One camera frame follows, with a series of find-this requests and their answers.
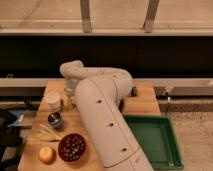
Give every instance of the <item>white container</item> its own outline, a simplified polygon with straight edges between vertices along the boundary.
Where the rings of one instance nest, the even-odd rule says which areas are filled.
[[[44,99],[52,111],[59,111],[61,109],[61,97],[58,92],[50,91],[46,93]]]

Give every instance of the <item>food item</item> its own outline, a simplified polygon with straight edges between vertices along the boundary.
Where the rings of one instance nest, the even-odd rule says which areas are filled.
[[[69,134],[59,143],[58,154],[64,161],[78,160],[86,149],[84,138],[79,134]]]
[[[51,134],[48,134],[48,133],[39,133],[39,134],[36,134],[37,138],[39,138],[40,140],[42,141],[55,141],[56,138],[51,135]]]
[[[71,102],[71,98],[68,97],[68,96],[64,96],[64,98],[62,99],[62,102],[63,102],[63,107],[65,109],[69,109],[69,107],[72,107],[72,102]]]
[[[54,159],[54,150],[49,146],[44,146],[40,149],[38,158],[43,163],[50,163]]]

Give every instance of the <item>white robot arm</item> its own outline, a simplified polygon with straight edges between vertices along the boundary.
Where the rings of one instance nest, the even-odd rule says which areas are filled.
[[[77,108],[105,170],[153,171],[115,103],[131,91],[131,75],[122,69],[83,68],[76,63],[81,62],[63,64],[60,70],[68,89],[72,79],[79,82],[71,89],[75,87]]]

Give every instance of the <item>wooden table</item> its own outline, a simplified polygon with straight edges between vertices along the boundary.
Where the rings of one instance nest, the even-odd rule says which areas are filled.
[[[155,97],[155,92],[151,83],[135,82],[138,89],[137,97],[127,97],[124,102],[124,114],[140,114],[140,115],[161,115],[160,109]],[[45,93],[49,91],[57,91],[64,96],[64,81],[50,81],[47,85]],[[55,149],[59,142],[42,142],[36,137],[39,124],[47,124],[47,116],[51,110],[42,99],[37,116],[33,122],[32,130],[27,138],[21,161],[19,163],[19,171],[103,171],[100,159],[97,156],[96,150],[91,143],[90,137],[85,130],[76,108],[64,109],[61,114],[63,116],[63,129],[58,131],[60,136],[65,136],[69,133],[79,133],[83,135],[87,143],[85,154],[75,163],[64,162],[56,155],[53,163],[45,165],[37,158],[38,151],[42,146],[48,145]]]

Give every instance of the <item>plastic tray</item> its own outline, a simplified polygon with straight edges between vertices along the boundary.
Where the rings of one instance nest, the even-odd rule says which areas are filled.
[[[181,170],[183,160],[168,117],[125,116],[154,169]]]

